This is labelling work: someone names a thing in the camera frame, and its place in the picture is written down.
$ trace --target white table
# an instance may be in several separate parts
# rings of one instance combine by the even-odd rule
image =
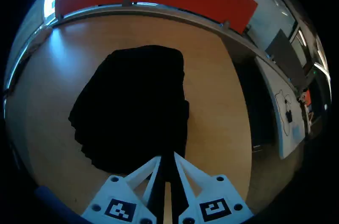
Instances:
[[[279,155],[286,158],[305,138],[305,125],[301,107],[291,87],[262,59],[256,63],[267,85],[278,127]],[[291,110],[292,122],[288,122],[286,111]]]

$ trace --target black object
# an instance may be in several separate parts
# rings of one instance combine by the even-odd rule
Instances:
[[[153,188],[150,194],[150,198],[147,203],[147,209],[156,217],[156,223],[164,222],[164,208],[165,208],[165,177],[172,176],[168,173],[165,165],[171,163],[171,156],[162,156],[158,168],[158,173],[153,183]]]
[[[129,174],[154,156],[185,155],[189,103],[183,56],[162,46],[116,50],[77,98],[69,120],[97,168]]]
[[[140,221],[140,224],[152,224],[152,221],[150,219],[144,218]]]
[[[194,224],[195,220],[193,218],[185,218],[183,224]]]
[[[253,58],[234,63],[245,97],[250,121],[252,146],[272,144],[275,138],[275,116],[266,83]]]
[[[232,214],[230,208],[228,208],[227,206],[225,199],[223,198],[201,203],[199,204],[199,206],[201,214],[203,215],[204,222],[213,221]]]
[[[235,209],[235,211],[240,211],[242,209],[242,205],[236,204],[233,208]]]
[[[117,206],[117,205],[122,205],[122,207],[116,208],[115,210],[113,209],[114,212],[111,213],[112,207]],[[132,222],[135,209],[136,209],[136,204],[117,200],[117,199],[111,199],[111,202],[109,203],[108,207],[105,210],[105,215],[118,219],[118,220]]]
[[[92,210],[95,212],[99,212],[101,210],[101,206],[98,204],[92,205]]]
[[[179,216],[189,207],[189,204],[180,179],[179,171],[175,164],[174,154],[169,156],[168,162],[173,164],[173,172],[171,176],[172,224],[181,224],[179,223]],[[189,224],[189,221],[192,220],[192,218],[187,219],[188,220],[186,220],[187,222],[185,223]]]
[[[288,110],[288,111],[286,112],[286,117],[287,117],[287,121],[288,121],[289,123],[291,123],[291,122],[292,122],[292,112],[291,112],[290,110]]]
[[[299,58],[281,29],[266,49],[266,53],[276,61],[277,65],[291,79],[291,83],[297,89],[301,91],[307,86]]]
[[[117,178],[117,177],[112,177],[112,178],[111,178],[111,181],[115,183],[115,182],[119,181],[119,178]]]

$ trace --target desk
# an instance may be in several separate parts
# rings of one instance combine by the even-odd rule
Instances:
[[[305,126],[301,107],[293,90],[262,59],[256,57],[256,63],[267,85],[278,127],[279,155],[286,158],[305,137]],[[292,112],[292,122],[289,123],[286,110]]]
[[[68,115],[99,64],[116,49],[157,44],[180,50],[190,103],[186,159],[209,175],[225,174],[246,199],[251,136],[242,89],[221,39],[167,19],[103,16],[55,28],[32,55],[7,99],[6,124],[29,173],[81,214],[109,174],[74,140]]]

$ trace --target ceiling light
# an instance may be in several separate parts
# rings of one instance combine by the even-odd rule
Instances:
[[[303,45],[303,41],[300,40],[299,36],[296,35],[296,37],[297,37],[298,41],[300,42],[300,45]]]
[[[332,90],[331,90],[331,78],[330,78],[330,74],[319,63],[314,63],[314,66],[316,66],[319,70],[321,70],[326,75],[328,87],[330,89],[330,99],[331,99],[331,102],[332,102]]]
[[[137,2],[137,5],[157,6],[157,3]]]
[[[298,31],[298,33],[300,34],[301,39],[303,40],[303,43],[304,43],[304,45],[305,45],[305,47],[306,47],[307,45],[306,45],[306,41],[305,41],[305,38],[304,38],[303,33],[302,33],[300,30]]]
[[[321,62],[323,64],[325,70],[328,70],[327,63],[325,62],[324,56],[322,55],[322,52],[320,50],[318,50],[318,55],[320,56]]]
[[[7,102],[7,99],[5,99],[5,100],[3,101],[3,118],[4,118],[4,119],[6,118],[6,114],[5,114],[5,112],[6,112],[6,102]]]

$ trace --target screw hole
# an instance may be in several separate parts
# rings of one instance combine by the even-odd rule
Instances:
[[[112,177],[112,178],[111,178],[111,181],[112,181],[112,182],[117,182],[117,181],[119,181],[119,178],[117,178],[117,177]]]
[[[185,218],[183,219],[183,224],[194,224],[195,220],[193,218]]]
[[[92,210],[95,212],[99,212],[101,210],[101,207],[98,204],[94,204],[92,205]]]
[[[144,218],[141,219],[140,224],[152,224],[153,222],[150,219]]]
[[[240,211],[242,209],[242,205],[241,204],[236,204],[234,206],[234,209],[235,209],[235,211]]]

